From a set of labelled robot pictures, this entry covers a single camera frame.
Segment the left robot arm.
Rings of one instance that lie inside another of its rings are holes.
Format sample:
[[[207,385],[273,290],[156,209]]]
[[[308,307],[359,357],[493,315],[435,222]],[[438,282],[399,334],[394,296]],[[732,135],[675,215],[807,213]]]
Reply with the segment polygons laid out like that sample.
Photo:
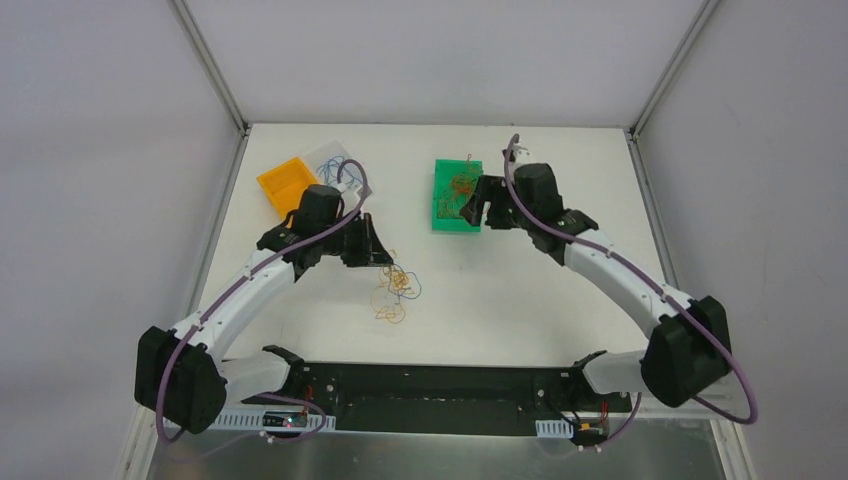
[[[293,356],[276,347],[226,359],[235,340],[275,297],[293,287],[323,257],[348,268],[393,263],[380,242],[373,217],[360,204],[343,210],[337,189],[311,185],[297,208],[266,231],[239,271],[208,306],[168,330],[153,326],[139,339],[135,401],[185,432],[208,429],[224,407],[269,393],[281,404],[297,402],[305,378]]]

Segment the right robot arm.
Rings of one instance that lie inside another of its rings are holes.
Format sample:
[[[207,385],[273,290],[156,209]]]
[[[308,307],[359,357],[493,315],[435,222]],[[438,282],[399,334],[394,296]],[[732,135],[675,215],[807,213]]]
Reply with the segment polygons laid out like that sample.
[[[521,229],[534,247],[581,275],[620,307],[648,340],[643,350],[591,354],[569,370],[569,400],[583,410],[607,394],[649,393],[678,407],[731,371],[724,307],[700,300],[649,275],[618,253],[598,223],[567,209],[545,163],[519,166],[510,179],[483,175],[460,210],[471,225]]]

